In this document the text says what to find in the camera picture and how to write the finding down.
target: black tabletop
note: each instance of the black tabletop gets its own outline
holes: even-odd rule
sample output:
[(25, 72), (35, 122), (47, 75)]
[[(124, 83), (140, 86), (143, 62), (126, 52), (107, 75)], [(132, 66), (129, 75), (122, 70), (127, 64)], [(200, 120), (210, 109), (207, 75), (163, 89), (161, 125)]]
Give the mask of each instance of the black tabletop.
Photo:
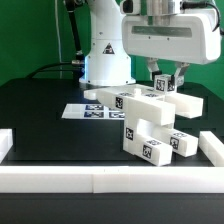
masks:
[[(203, 116), (176, 116), (175, 128), (224, 140), (224, 102), (204, 86), (181, 93), (204, 98)], [(83, 98), (72, 80), (15, 79), (0, 87), (0, 128), (14, 130), (1, 165), (129, 165), (150, 163), (122, 150), (123, 121), (61, 119), (67, 103)], [(171, 166), (212, 166), (200, 149), (173, 155)], [(0, 194), (0, 223), (222, 223), (223, 194)]]

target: green wall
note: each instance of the green wall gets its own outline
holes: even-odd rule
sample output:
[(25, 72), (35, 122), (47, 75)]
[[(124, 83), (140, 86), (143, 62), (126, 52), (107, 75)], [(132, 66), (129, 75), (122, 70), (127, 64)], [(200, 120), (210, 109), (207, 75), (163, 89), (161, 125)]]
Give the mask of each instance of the green wall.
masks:
[[(216, 0), (222, 15), (224, 1)], [(25, 77), (36, 68), (59, 61), (55, 26), (55, 0), (1, 0), (0, 5), (0, 85), (10, 79)], [(62, 58), (73, 59), (75, 49), (63, 0), (58, 0)], [(76, 14), (78, 29), (82, 37), (84, 53), (90, 49), (90, 18), (88, 7)], [(209, 65), (191, 65), (186, 81), (205, 85), (224, 99), (224, 45), (218, 61)], [(137, 80), (148, 80), (149, 74), (141, 57), (133, 57), (133, 73)], [(159, 61), (164, 73), (174, 73), (174, 63)], [(59, 78), (59, 74), (42, 76)]]

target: stacked blocks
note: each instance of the stacked blocks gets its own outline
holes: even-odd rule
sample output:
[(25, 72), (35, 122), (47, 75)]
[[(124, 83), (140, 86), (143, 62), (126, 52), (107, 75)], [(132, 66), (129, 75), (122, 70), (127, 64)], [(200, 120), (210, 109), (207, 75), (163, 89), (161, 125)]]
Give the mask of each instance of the stacked blocks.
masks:
[(170, 76), (156, 76), (154, 89), (126, 85), (87, 90), (84, 96), (124, 112), (123, 149), (162, 166), (171, 162), (172, 151), (184, 157), (196, 154), (198, 139), (173, 127), (175, 114), (193, 118), (202, 115), (203, 107), (203, 99), (171, 90), (170, 81)]

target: warning label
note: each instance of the warning label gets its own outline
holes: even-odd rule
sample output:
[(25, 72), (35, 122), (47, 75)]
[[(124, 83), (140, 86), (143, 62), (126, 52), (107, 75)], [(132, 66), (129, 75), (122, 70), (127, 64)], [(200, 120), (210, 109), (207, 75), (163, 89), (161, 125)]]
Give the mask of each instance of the warning label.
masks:
[(115, 54), (110, 43), (104, 49), (103, 54)]

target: white foam border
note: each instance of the white foam border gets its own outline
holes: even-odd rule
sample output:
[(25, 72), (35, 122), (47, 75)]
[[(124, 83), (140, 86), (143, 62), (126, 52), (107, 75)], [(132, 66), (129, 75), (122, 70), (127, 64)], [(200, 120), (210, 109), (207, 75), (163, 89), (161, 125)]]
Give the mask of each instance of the white foam border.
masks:
[(1, 166), (1, 193), (224, 193), (224, 168)]

